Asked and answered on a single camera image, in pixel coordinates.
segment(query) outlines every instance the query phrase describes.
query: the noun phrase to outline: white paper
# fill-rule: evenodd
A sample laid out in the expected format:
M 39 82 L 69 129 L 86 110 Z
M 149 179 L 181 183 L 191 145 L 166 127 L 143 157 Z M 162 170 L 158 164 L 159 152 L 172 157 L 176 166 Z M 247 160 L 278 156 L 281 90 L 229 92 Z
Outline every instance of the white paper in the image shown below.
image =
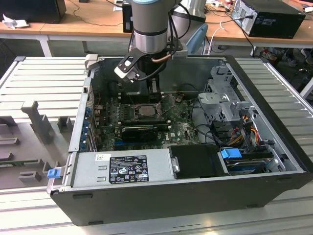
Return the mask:
M 29 26 L 29 24 L 27 24 L 25 20 L 16 21 L 16 20 L 6 17 L 5 15 L 3 15 L 2 23 L 4 23 L 8 28 L 12 28 L 12 29 Z
M 109 161 L 111 154 L 96 154 L 96 162 L 98 161 Z
M 115 7 L 113 8 L 113 11 L 122 11 L 122 10 L 123 10 L 122 7 L 117 7 L 117 6 L 115 6 Z

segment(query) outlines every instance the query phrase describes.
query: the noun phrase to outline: blue release tab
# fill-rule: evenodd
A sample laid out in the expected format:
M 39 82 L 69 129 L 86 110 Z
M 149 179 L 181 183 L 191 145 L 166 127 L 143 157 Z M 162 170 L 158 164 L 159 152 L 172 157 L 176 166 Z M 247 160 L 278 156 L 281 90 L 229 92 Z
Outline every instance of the blue release tab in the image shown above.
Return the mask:
M 59 179 L 61 177 L 61 169 L 51 169 L 48 171 L 48 179 Z
M 225 158 L 242 158 L 238 148 L 225 148 L 221 151 L 223 159 Z

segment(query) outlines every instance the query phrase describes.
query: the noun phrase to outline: white cable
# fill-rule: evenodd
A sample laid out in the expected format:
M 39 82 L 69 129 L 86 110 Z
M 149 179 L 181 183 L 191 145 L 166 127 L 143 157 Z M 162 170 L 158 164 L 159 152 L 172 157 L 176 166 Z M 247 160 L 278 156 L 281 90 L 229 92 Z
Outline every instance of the white cable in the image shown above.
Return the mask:
M 233 19 L 232 21 L 241 20 L 241 19 L 242 19 L 242 18 L 239 17 L 239 18 Z M 220 22 L 220 27 L 219 27 L 218 29 L 216 29 L 215 32 L 214 32 L 213 35 L 212 35 L 212 38 L 211 38 L 211 41 L 210 41 L 210 45 L 209 45 L 209 51 L 208 51 L 207 55 L 210 55 L 210 53 L 211 53 L 213 38 L 214 38 L 215 34 L 217 33 L 217 31 L 219 31 L 220 29 L 226 30 L 226 29 L 222 26 L 222 23 L 225 23 L 225 22 L 224 22 L 224 21 L 221 21 L 221 22 Z

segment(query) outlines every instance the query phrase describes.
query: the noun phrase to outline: sticker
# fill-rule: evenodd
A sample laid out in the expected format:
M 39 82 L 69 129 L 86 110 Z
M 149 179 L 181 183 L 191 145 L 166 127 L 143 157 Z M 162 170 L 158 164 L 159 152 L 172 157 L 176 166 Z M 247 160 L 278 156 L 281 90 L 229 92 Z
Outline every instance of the sticker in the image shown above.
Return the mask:
M 125 184 L 149 181 L 147 156 L 111 157 L 110 176 L 111 184 Z
M 98 161 L 109 161 L 111 154 L 96 154 L 96 162 Z

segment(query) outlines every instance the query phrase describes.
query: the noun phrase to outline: wooden desk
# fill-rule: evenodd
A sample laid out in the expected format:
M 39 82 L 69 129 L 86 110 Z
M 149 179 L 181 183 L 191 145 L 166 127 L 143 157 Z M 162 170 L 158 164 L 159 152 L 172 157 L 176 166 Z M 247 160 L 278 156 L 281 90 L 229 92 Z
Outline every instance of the wooden desk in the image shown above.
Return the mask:
M 0 34 L 2 33 L 14 33 L 14 34 L 40 34 L 40 30 L 44 26 L 44 23 L 30 23 L 30 27 L 25 28 L 8 28 L 5 24 L 0 23 Z
M 302 8 L 300 3 L 293 0 L 284 1 L 299 9 Z M 0 24 L 0 38 L 39 40 L 45 56 L 52 56 L 48 44 L 50 40 L 82 41 L 84 51 L 88 51 L 86 41 L 127 42 L 129 40 L 130 34 L 123 33 L 122 12 L 114 12 L 112 4 L 104 0 L 92 0 L 89 3 L 65 0 L 65 3 L 67 12 L 60 24 L 31 23 L 31 27 L 16 30 Z M 206 22 L 230 20 L 230 17 L 223 12 L 214 13 L 210 12 L 206 15 Z M 223 26 L 226 30 L 219 30 L 216 33 L 213 44 L 251 46 L 236 23 L 229 22 Z M 218 27 L 219 24 L 209 24 L 207 33 L 209 39 Z M 293 39 L 254 37 L 249 39 L 256 47 L 310 48 L 313 47 L 313 20 L 304 20 Z
M 78 0 L 65 0 L 65 2 L 67 11 L 61 23 L 45 24 L 41 29 L 42 34 L 130 37 L 130 34 L 123 33 L 122 12 L 113 11 L 114 6 L 107 1 L 92 0 L 89 3 L 80 3 Z

